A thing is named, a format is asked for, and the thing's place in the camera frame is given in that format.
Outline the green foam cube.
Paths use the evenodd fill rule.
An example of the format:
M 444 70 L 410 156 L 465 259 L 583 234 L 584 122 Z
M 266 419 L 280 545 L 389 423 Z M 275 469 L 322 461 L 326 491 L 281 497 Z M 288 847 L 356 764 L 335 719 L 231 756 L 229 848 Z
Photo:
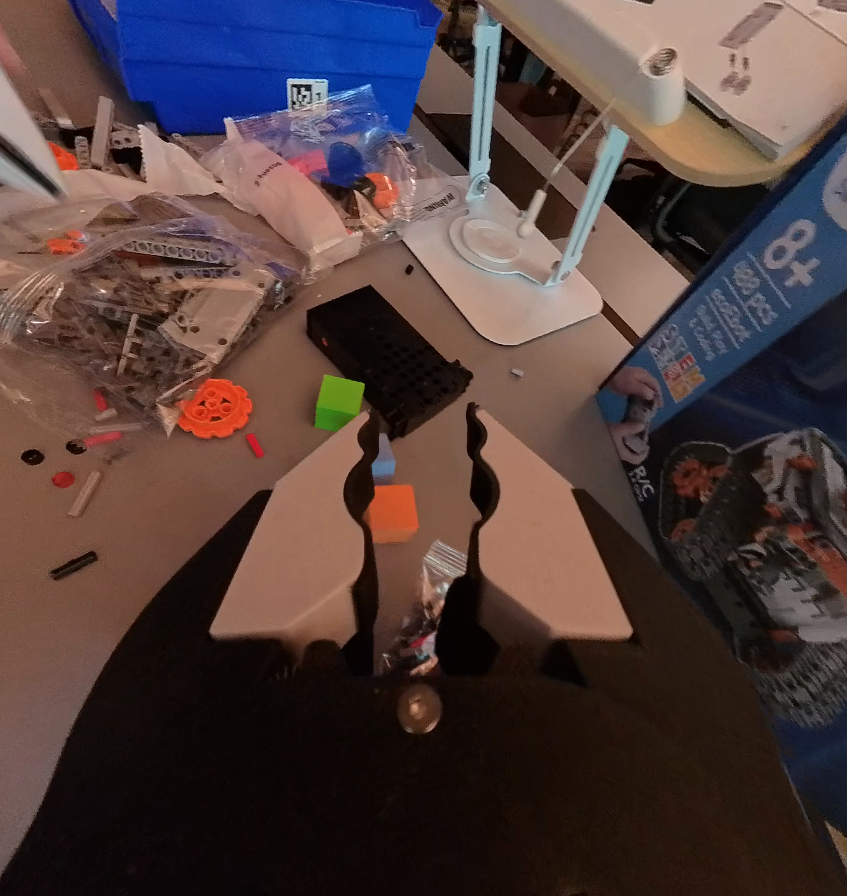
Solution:
M 315 405 L 314 426 L 337 432 L 350 423 L 361 412 L 364 389 L 362 382 L 324 375 Z

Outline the orange plastic gear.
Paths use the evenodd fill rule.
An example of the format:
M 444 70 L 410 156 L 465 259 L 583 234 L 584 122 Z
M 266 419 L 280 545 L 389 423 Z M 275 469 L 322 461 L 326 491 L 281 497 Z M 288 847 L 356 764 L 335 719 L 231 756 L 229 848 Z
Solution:
M 206 380 L 191 399 L 179 405 L 177 427 L 204 441 L 231 437 L 248 425 L 253 411 L 249 393 L 222 378 Z

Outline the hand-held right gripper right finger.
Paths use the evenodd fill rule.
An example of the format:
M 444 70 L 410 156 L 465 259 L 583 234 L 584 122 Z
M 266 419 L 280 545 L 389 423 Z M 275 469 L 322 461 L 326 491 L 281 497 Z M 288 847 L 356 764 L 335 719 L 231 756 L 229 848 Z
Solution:
M 466 408 L 466 569 L 445 599 L 445 668 L 488 670 L 520 648 L 630 640 L 631 621 L 573 485 L 477 404 Z

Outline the white label wheels bag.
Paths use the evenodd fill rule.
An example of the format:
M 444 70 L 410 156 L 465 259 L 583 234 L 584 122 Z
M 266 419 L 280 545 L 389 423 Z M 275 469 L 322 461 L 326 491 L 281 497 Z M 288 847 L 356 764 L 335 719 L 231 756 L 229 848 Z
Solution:
M 370 84 L 225 125 L 226 139 L 200 164 L 315 272 L 464 207 L 458 182 L 394 128 Z

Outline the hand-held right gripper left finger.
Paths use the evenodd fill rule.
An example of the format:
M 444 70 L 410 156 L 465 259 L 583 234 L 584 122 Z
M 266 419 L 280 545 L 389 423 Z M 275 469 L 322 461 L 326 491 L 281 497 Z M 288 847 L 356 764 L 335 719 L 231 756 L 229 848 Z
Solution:
M 280 477 L 211 623 L 217 641 L 275 640 L 300 659 L 317 642 L 373 666 L 379 586 L 364 519 L 381 420 L 364 411 Z

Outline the grey desk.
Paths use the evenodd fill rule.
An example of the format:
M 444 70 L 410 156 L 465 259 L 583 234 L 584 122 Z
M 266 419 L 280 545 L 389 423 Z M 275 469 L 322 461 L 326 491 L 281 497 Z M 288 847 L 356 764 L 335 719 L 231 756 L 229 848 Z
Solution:
M 469 391 L 575 486 L 585 487 L 645 546 L 649 537 L 592 399 L 598 384 L 685 285 L 627 225 L 602 211 L 586 275 L 606 301 L 597 317 L 502 349 L 463 320 L 402 243 L 375 249 L 302 291 L 236 364 L 255 403 L 243 437 L 154 439 L 106 465 L 72 456 L 0 396 L 0 753 L 15 741 L 64 737 L 106 659 L 169 577 L 257 490 L 316 448 L 310 418 L 323 356 L 305 310 L 374 286 L 446 357 L 474 372 Z M 509 373 L 525 372 L 523 378 Z M 68 510 L 88 474 L 103 480 L 82 516 Z M 88 551 L 97 563 L 54 581 L 52 568 Z

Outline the white book stand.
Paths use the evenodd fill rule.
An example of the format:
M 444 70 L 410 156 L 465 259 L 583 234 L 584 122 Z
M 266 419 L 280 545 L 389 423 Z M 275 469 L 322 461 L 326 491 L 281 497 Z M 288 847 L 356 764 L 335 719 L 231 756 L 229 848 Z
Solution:
M 843 115 L 847 106 L 788 155 L 764 156 L 689 95 L 672 22 L 679 3 L 478 2 L 472 86 L 460 89 L 471 116 L 466 210 L 413 225 L 405 241 L 485 340 L 518 346 L 600 314 L 602 298 L 578 265 L 630 141 L 687 183 L 742 187 L 788 172 Z M 563 162 L 549 163 L 526 210 L 490 184 L 504 31 L 595 106 L 607 127 L 563 252 L 536 230 Z

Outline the orange foam cube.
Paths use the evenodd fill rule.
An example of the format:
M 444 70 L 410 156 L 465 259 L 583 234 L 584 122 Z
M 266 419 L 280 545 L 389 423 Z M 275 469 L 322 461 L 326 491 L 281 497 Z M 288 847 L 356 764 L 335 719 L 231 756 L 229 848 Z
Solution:
M 406 543 L 418 532 L 416 495 L 412 485 L 376 485 L 365 513 L 373 544 Z

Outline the small clear parts bag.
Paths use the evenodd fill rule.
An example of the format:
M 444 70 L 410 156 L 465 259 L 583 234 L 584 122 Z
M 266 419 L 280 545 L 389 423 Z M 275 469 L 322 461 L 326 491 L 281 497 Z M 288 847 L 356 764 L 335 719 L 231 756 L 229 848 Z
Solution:
M 448 592 L 466 572 L 466 553 L 436 540 L 423 555 L 411 601 L 377 671 L 381 676 L 423 678 L 439 667 L 437 633 Z

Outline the clear bag of grey beams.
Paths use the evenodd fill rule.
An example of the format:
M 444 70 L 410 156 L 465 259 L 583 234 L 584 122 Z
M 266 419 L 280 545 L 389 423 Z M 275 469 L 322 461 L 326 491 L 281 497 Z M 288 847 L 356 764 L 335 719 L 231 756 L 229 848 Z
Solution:
M 0 391 L 75 437 L 169 435 L 310 274 L 281 238 L 180 199 L 31 203 L 0 189 Z

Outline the grey long pin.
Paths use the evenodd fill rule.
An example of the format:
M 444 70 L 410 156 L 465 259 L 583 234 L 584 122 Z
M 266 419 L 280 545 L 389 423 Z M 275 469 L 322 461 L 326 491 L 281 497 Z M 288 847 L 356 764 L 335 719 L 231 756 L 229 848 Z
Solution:
M 77 519 L 83 515 L 102 480 L 103 472 L 99 469 L 93 470 L 88 474 L 84 485 L 81 487 L 75 501 L 68 510 L 67 516 L 69 518 Z

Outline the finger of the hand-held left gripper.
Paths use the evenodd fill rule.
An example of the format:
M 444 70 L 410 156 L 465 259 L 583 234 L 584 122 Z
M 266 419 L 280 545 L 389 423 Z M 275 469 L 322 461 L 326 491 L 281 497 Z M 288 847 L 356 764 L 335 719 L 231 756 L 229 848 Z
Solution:
M 0 184 L 58 199 L 67 194 L 48 141 L 20 95 L 30 73 L 0 25 Z

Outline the blue plastic bin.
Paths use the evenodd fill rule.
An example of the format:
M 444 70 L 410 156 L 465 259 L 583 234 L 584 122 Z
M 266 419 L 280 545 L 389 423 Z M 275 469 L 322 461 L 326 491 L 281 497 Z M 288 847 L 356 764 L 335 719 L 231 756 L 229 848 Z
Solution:
M 426 1 L 70 1 L 99 56 L 167 132 L 370 85 L 406 131 L 443 13 Z

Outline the grey perforated beam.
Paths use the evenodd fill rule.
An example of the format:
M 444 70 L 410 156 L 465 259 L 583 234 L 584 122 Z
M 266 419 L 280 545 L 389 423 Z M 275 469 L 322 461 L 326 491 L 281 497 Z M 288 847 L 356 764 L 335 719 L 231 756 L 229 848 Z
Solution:
M 91 167 L 103 170 L 111 159 L 112 131 L 114 124 L 114 103 L 107 96 L 98 98 L 91 140 Z

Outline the instruction booklet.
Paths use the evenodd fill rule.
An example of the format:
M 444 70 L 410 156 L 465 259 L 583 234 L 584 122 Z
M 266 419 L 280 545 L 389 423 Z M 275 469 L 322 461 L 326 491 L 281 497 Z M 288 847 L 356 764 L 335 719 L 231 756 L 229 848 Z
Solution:
M 847 106 L 847 1 L 681 2 L 689 95 L 778 160 Z

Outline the blue robot kit box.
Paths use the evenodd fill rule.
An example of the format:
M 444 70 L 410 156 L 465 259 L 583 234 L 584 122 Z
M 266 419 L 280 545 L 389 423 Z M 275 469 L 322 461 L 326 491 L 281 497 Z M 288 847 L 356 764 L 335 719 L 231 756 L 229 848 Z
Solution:
M 660 560 L 847 870 L 847 112 L 597 402 Z

